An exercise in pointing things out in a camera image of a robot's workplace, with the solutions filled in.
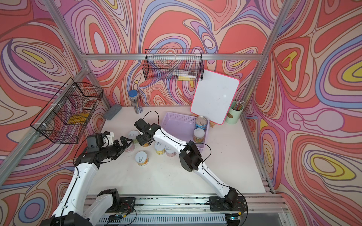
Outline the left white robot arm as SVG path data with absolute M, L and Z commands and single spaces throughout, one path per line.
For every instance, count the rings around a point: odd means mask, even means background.
M 42 226 L 95 226 L 109 209 L 120 204 L 116 189 L 101 191 L 96 201 L 84 209 L 92 181 L 103 163 L 116 160 L 133 145 L 127 137 L 113 139 L 112 132 L 94 134 L 86 138 L 87 146 L 74 162 L 74 174 L 58 207 Z

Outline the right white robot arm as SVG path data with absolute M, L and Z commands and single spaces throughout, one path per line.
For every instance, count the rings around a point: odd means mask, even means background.
M 134 123 L 135 128 L 140 132 L 136 137 L 141 146 L 158 142 L 171 148 L 178 154 L 181 166 L 188 172 L 193 172 L 201 177 L 213 190 L 221 200 L 223 211 L 235 211 L 240 207 L 240 212 L 248 211 L 248 203 L 239 200 L 243 197 L 237 189 L 223 183 L 206 165 L 202 154 L 197 145 L 193 141 L 183 141 L 171 134 L 167 133 L 158 124 L 148 124 L 143 119 L 139 119 Z

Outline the small can white plastic lid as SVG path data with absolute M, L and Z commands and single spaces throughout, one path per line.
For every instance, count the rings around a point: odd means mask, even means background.
M 193 132 L 193 140 L 195 143 L 203 143 L 205 138 L 205 131 L 201 128 L 197 128 Z

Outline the blue Progresso soup can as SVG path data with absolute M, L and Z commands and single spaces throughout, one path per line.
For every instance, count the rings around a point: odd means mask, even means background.
M 202 129 L 202 130 L 206 131 L 207 125 L 208 125 L 208 121 L 205 117 L 198 116 L 195 119 L 195 129 Z

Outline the purple plastic basket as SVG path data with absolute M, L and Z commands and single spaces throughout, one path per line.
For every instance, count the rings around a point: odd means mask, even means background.
M 161 127 L 172 136 L 183 141 L 194 141 L 193 132 L 195 130 L 196 116 L 184 115 L 179 113 L 167 112 L 161 123 Z M 205 138 L 203 143 L 206 143 L 208 130 L 210 127 L 210 120 L 205 131 Z

